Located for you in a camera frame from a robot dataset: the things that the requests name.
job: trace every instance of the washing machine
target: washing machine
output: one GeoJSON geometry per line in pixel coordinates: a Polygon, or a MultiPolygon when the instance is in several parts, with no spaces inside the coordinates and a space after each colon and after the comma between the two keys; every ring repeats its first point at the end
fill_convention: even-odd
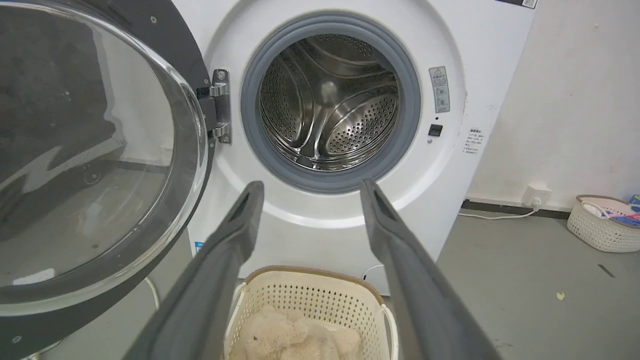
{"type": "Polygon", "coordinates": [[[0,1],[0,351],[28,355],[196,254],[252,181],[240,277],[366,277],[359,184],[437,259],[535,0],[0,1]]]}

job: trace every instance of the beige plastic basket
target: beige plastic basket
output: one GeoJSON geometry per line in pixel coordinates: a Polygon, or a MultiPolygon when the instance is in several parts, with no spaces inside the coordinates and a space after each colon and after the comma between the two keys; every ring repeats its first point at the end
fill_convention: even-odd
{"type": "Polygon", "coordinates": [[[578,195],[567,227],[582,241],[605,252],[633,252],[640,250],[640,227],[623,224],[610,216],[627,216],[636,213],[622,200],[599,195],[578,195]],[[589,212],[592,206],[605,216],[589,212]]]}
{"type": "Polygon", "coordinates": [[[234,360],[233,348],[243,322],[266,304],[277,309],[298,309],[329,330],[358,330],[363,360],[398,358],[393,314],[371,285],[354,277],[309,268],[269,266],[256,270],[236,288],[234,304],[225,333],[225,359],[234,360]]]}

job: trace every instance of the white plastic basket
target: white plastic basket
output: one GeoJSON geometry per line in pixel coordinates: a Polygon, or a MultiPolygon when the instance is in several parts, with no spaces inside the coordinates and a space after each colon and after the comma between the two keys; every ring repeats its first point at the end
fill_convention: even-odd
{"type": "Polygon", "coordinates": [[[236,288],[234,304],[225,333],[228,360],[235,360],[233,348],[243,322],[266,304],[276,309],[298,309],[329,330],[339,327],[358,330],[363,360],[398,358],[393,314],[371,285],[354,277],[309,268],[269,266],[256,270],[236,288]]]}
{"type": "Polygon", "coordinates": [[[634,252],[640,250],[640,227],[623,224],[610,216],[636,213],[622,200],[599,195],[578,195],[567,227],[582,241],[605,252],[634,252]],[[592,214],[585,206],[593,206],[604,214],[592,214]]]}

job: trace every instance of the door hinge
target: door hinge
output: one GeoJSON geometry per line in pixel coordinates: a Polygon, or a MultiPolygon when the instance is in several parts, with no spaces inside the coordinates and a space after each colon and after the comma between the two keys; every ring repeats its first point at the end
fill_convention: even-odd
{"type": "Polygon", "coordinates": [[[211,96],[216,103],[216,125],[213,135],[221,143],[231,144],[231,96],[229,95],[229,71],[216,69],[213,71],[211,96]]]}

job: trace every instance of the beige plush toy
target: beige plush toy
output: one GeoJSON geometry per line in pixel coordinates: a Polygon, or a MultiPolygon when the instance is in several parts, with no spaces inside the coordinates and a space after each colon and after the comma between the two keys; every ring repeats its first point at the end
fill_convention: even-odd
{"type": "Polygon", "coordinates": [[[299,311],[266,305],[244,322],[235,353],[246,360],[356,360],[361,342],[354,329],[329,331],[299,311]]]}

